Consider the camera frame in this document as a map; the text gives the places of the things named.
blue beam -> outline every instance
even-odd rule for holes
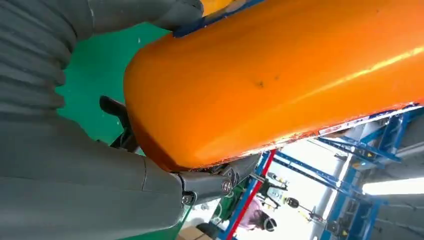
[[[405,130],[407,129],[408,123],[410,122],[411,119],[411,112],[407,111],[404,114],[402,114],[401,117],[401,121],[402,123],[400,124],[400,130],[397,133],[397,136],[394,140],[394,144],[393,147],[395,149],[395,151],[397,152],[399,149],[399,146],[401,145],[401,141],[402,141],[402,137],[405,134]]]
[[[297,164],[297,165],[299,165],[301,167],[304,167],[305,169],[311,170],[312,172],[318,174],[318,176],[320,176],[320,177],[322,177],[322,178],[324,178],[326,180],[330,180],[331,182],[334,182],[334,183],[337,183],[339,181],[339,179],[337,177],[335,177],[333,175],[330,175],[330,174],[328,174],[326,172],[323,172],[323,171],[321,171],[321,170],[319,170],[319,169],[317,169],[317,168],[315,168],[315,167],[313,167],[311,165],[308,165],[308,164],[306,164],[306,163],[304,163],[302,161],[299,161],[299,160],[297,160],[297,159],[295,159],[295,158],[293,158],[293,157],[291,157],[291,156],[289,156],[289,155],[287,155],[285,153],[282,153],[280,151],[277,151],[275,153],[275,155],[279,156],[280,158],[287,159],[287,160],[289,160],[292,163],[295,163],[295,164]]]
[[[366,143],[356,141],[352,138],[347,138],[346,140],[348,142],[334,141],[334,140],[325,139],[325,138],[322,138],[322,137],[319,137],[318,140],[323,142],[323,143],[332,143],[332,144],[339,145],[339,146],[347,146],[347,147],[355,147],[355,148],[364,149],[364,150],[367,150],[371,153],[374,153],[376,155],[388,158],[388,159],[396,161],[396,162],[401,161],[401,159],[399,157],[395,156],[392,153],[389,153],[389,152],[386,152],[386,151],[381,151],[376,147],[369,146]]]
[[[368,144],[372,140],[375,140],[375,139],[381,137],[383,135],[383,133],[384,133],[384,129],[385,128],[382,126],[379,129],[377,129],[376,131],[373,131],[370,134],[368,134],[368,135],[364,136],[363,138],[361,138],[360,141],[363,142],[364,144]],[[348,141],[348,139],[350,139],[350,137],[342,136],[341,139],[343,139],[345,141]]]
[[[356,152],[353,152],[353,151],[347,149],[346,147],[341,146],[341,144],[344,144],[344,142],[342,143],[342,142],[338,142],[338,141],[332,141],[332,140],[324,139],[324,138],[321,138],[321,137],[319,137],[317,140],[320,141],[320,142],[322,142],[322,143],[325,143],[327,145],[330,145],[333,148],[339,149],[339,150],[341,150],[341,151],[343,151],[345,153],[352,154],[352,155],[356,156],[357,158],[361,159],[364,162],[367,162],[367,163],[370,163],[372,165],[377,166],[377,168],[379,168],[379,169],[383,169],[384,168],[384,165],[382,163],[376,162],[372,158],[363,156],[363,155],[361,155],[359,153],[356,153]],[[349,143],[346,143],[345,145],[347,145],[349,147],[357,147],[357,146],[354,146],[353,144],[349,144]]]
[[[344,179],[343,179],[344,182],[348,184],[352,184],[354,182],[356,174],[357,174],[357,170],[354,169],[353,167],[349,167],[349,170],[347,170],[347,173],[344,176]],[[337,193],[335,197],[334,205],[332,206],[330,214],[328,215],[327,221],[337,221],[337,219],[339,219],[346,200],[348,200],[348,197],[345,194]],[[330,231],[324,230],[319,240],[330,240],[331,236],[332,236],[332,233]]]
[[[264,169],[265,164],[267,163],[268,157],[270,155],[270,152],[264,152],[262,154],[261,160],[259,165],[257,166],[255,173],[258,175],[261,175],[262,170]],[[237,217],[240,215],[240,213],[242,212],[243,206],[246,204],[249,195],[251,194],[253,188],[255,187],[256,183],[258,181],[256,179],[251,179],[251,182],[249,183],[249,185],[247,186],[246,191],[243,193],[243,196],[241,197],[241,200],[237,203],[237,207],[234,210],[234,213],[232,214],[231,218],[229,219],[229,224],[226,228],[226,230],[223,233],[219,234],[219,238],[222,240],[227,239],[227,236],[230,234],[230,230],[233,227],[234,223],[236,222]]]
[[[300,169],[298,169],[298,168],[296,168],[296,167],[294,167],[290,164],[287,164],[287,163],[285,163],[281,160],[278,160],[276,158],[274,158],[273,161],[274,161],[274,163],[280,164],[281,166],[286,167],[286,168],[288,168],[292,171],[295,171],[296,173],[302,174],[303,176],[310,178],[310,179],[314,180],[315,182],[318,182],[318,183],[320,183],[320,184],[322,184],[322,185],[324,185],[328,188],[334,189],[334,190],[338,191],[339,193],[343,193],[343,194],[345,194],[345,195],[347,195],[347,196],[349,196],[349,197],[351,197],[355,200],[358,200],[358,198],[353,195],[353,192],[346,190],[346,189],[342,189],[342,188],[338,187],[336,184],[331,184],[331,183],[326,182],[324,180],[321,180],[317,177],[314,177],[314,176],[312,176],[312,175],[310,175],[310,174],[308,174],[308,173],[306,173],[306,172],[304,172],[304,171],[302,171],[302,170],[300,170]]]
[[[365,220],[366,220],[363,217],[368,214],[372,206],[373,205],[371,203],[359,204],[355,212],[355,215],[353,217],[353,221],[349,229],[349,235],[347,236],[346,240],[362,239],[362,235],[363,235],[362,230],[364,228]]]
[[[363,232],[362,240],[369,240],[371,238],[371,233],[373,232],[376,218],[379,215],[380,205],[381,202],[379,200],[375,200],[373,202],[371,210],[366,217],[365,231]]]

metal bolt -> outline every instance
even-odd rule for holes
[[[229,180],[226,180],[222,183],[222,191],[224,193],[229,194],[232,189],[233,189],[233,186]]]
[[[182,204],[189,204],[189,203],[191,203],[192,202],[192,200],[193,200],[193,196],[191,196],[191,195],[183,195],[182,196]]]

green floor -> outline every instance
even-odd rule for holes
[[[124,101],[123,73],[137,50],[167,31],[149,24],[92,37],[80,42],[66,72],[66,84],[58,88],[65,97],[66,107],[59,112],[77,121],[94,140],[111,143],[121,132],[116,117],[102,112],[99,97],[109,96]],[[177,226],[158,232],[130,237],[131,240],[173,240]]]

orange cylinder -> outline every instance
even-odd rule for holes
[[[167,35],[125,72],[137,140],[168,171],[199,168],[420,101],[423,13],[421,0],[266,0]]]
[[[203,15],[207,16],[213,14],[226,6],[228,6],[234,0],[201,0],[203,4]]]

gray robotic arm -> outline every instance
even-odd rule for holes
[[[77,41],[146,21],[172,30],[201,15],[198,0],[0,1],[0,239],[112,240],[166,229],[183,203],[225,195],[235,176],[249,174],[257,157],[218,174],[168,173],[93,141],[56,112],[64,100],[55,87]]]

